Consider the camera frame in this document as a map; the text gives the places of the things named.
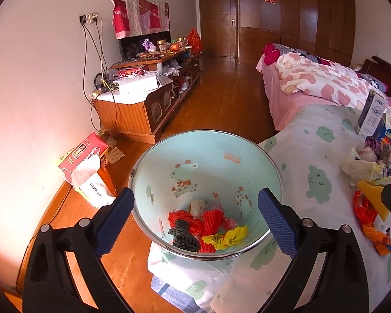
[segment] metal rim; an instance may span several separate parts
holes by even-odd
[[[154,149],[157,145],[161,144],[162,142],[164,142],[165,140],[167,139],[170,139],[174,136],[178,136],[178,135],[181,135],[181,134],[186,134],[186,133],[193,133],[193,132],[215,132],[215,133],[220,133],[220,134],[225,134],[225,135],[228,135],[228,136],[234,136],[234,137],[237,137],[237,138],[240,138],[240,139],[243,139],[244,141],[246,142],[249,142],[250,144],[252,144],[253,146],[255,146],[257,149],[259,149],[268,159],[269,161],[271,162],[272,166],[274,167],[276,173],[277,173],[277,176],[278,176],[278,180],[279,180],[279,184],[280,184],[280,189],[281,189],[281,203],[284,203],[284,190],[283,190],[283,187],[282,187],[282,179],[281,179],[281,175],[280,175],[280,172],[275,164],[275,162],[272,160],[272,158],[268,155],[268,153],[266,153],[266,151],[264,151],[261,147],[259,147],[256,143],[246,139],[246,138],[243,138],[242,136],[239,136],[239,135],[236,135],[236,134],[232,134],[232,133],[228,133],[228,132],[223,132],[221,130],[209,130],[209,129],[199,129],[199,130],[188,130],[187,132],[182,132],[182,133],[177,133],[177,134],[173,134],[165,139],[162,139],[161,141],[157,142],[155,145],[153,145],[152,147],[149,147],[146,152],[144,152],[140,158],[136,161],[136,163],[134,164],[132,170],[136,170],[137,167],[139,166],[140,162],[142,161],[142,159],[145,157],[146,154],[148,154],[152,149]],[[127,186],[128,188],[132,189],[132,184],[133,184],[133,176],[129,176],[129,181],[127,183]],[[138,224],[138,227],[142,230],[142,232],[153,242],[155,242],[158,246],[161,246],[162,248],[164,248],[165,250],[167,250],[168,252],[174,254],[174,255],[177,255],[179,257],[184,257],[186,259],[193,259],[193,260],[200,260],[200,261],[219,261],[219,260],[224,260],[224,259],[229,259],[229,258],[233,258],[233,257],[237,257],[239,255],[242,255],[250,250],[252,250],[253,248],[255,248],[256,246],[258,246],[259,244],[261,244],[271,233],[271,230],[268,228],[268,231],[266,231],[264,233],[264,235],[262,235],[260,238],[258,238],[255,242],[253,242],[250,246],[247,246],[237,252],[228,252],[228,253],[221,253],[220,256],[217,255],[215,256],[215,254],[207,254],[207,253],[195,253],[195,252],[187,252],[187,251],[184,251],[180,248],[177,248],[175,246],[172,246],[171,244],[168,244],[167,242],[163,241],[161,238],[159,238],[159,236],[155,235],[152,233],[151,229],[145,224],[145,222],[143,221],[142,217],[140,216],[139,212],[136,210],[136,206],[133,208],[132,210],[132,215],[133,215],[133,218],[134,220],[136,221],[136,223]]]

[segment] blue gripper pad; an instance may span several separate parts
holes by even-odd
[[[110,253],[134,205],[135,197],[133,191],[129,188],[124,188],[114,200],[110,213],[97,231],[97,246],[94,252],[98,258]]]
[[[258,194],[258,208],[271,230],[279,248],[291,259],[298,253],[297,236],[282,214],[284,207],[272,194],[269,188],[262,189]]]

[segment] pink bedsheet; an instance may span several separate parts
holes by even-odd
[[[278,70],[275,64],[267,66],[264,63],[264,55],[259,60],[256,69],[262,72],[264,78],[265,93],[269,99],[269,109],[275,130],[283,130],[293,117],[307,105],[336,105],[332,101],[305,95],[303,92],[286,95],[281,91]]]

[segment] wooden door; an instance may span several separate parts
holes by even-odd
[[[237,0],[200,0],[203,53],[237,57]]]

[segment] wooden headboard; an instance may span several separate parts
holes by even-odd
[[[387,95],[391,97],[391,64],[378,56],[366,59],[361,73],[370,74],[388,85]]]

